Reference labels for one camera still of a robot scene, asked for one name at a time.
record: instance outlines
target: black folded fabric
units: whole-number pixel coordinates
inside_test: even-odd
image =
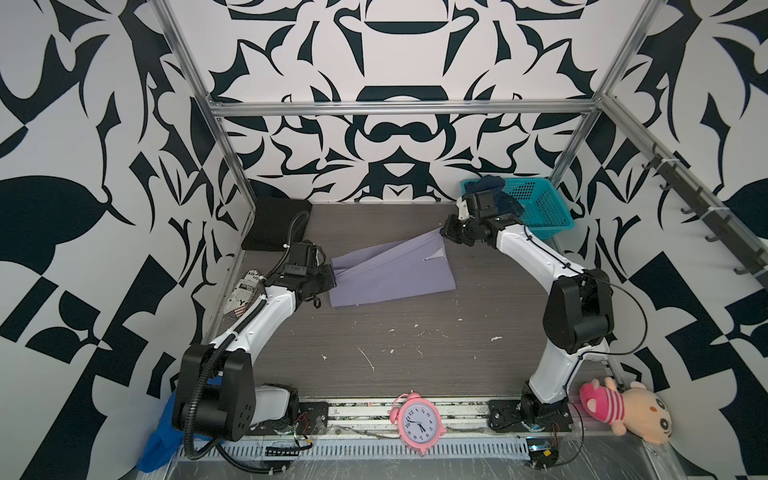
[[[468,194],[476,194],[490,190],[493,193],[496,208],[498,208],[498,212],[501,215],[513,214],[519,218],[525,212],[525,207],[516,198],[503,191],[504,185],[505,181],[503,178],[496,177],[495,175],[486,175],[476,182],[468,182],[465,191]]]
[[[264,250],[277,252],[283,250],[288,238],[288,227],[293,217],[302,210],[312,211],[312,204],[307,200],[290,198],[261,197],[256,199],[256,216],[253,226],[243,240],[243,250]],[[304,238],[306,222],[294,229],[294,241]]]

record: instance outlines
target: clock face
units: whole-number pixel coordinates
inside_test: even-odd
[[[414,402],[403,409],[402,431],[415,443],[427,443],[438,434],[438,419],[435,411],[427,405]]]

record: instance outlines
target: blue cloth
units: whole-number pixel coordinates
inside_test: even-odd
[[[525,207],[516,198],[503,191],[504,185],[505,181],[503,178],[496,177],[495,175],[486,175],[476,182],[468,182],[465,186],[465,191],[468,194],[476,194],[489,190],[493,193],[493,200],[501,215],[513,214],[520,218],[525,212]]]
[[[221,377],[215,377],[208,380],[208,385],[221,385]],[[179,449],[184,439],[184,433],[176,430],[170,424],[170,418],[174,414],[174,400],[176,399],[176,392],[170,394],[168,402],[163,409],[163,415],[160,417],[160,421],[157,424],[157,429],[149,435],[147,444],[144,446],[144,451],[141,453],[141,458],[136,463],[136,469],[139,472],[149,473],[154,472],[161,466],[170,462],[170,459],[174,456],[174,453]],[[209,440],[209,437],[202,435],[195,435],[196,439]]]

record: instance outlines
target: lavender cloth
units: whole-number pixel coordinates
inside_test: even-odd
[[[331,260],[336,288],[332,306],[376,303],[455,290],[440,230],[386,243]]]

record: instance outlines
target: plush bear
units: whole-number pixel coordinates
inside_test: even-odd
[[[622,394],[611,377],[605,379],[605,387],[594,379],[581,386],[579,399],[590,416],[610,424],[616,435],[629,430],[655,445],[669,442],[672,436],[672,418],[667,406],[640,382],[632,382],[630,389]]]

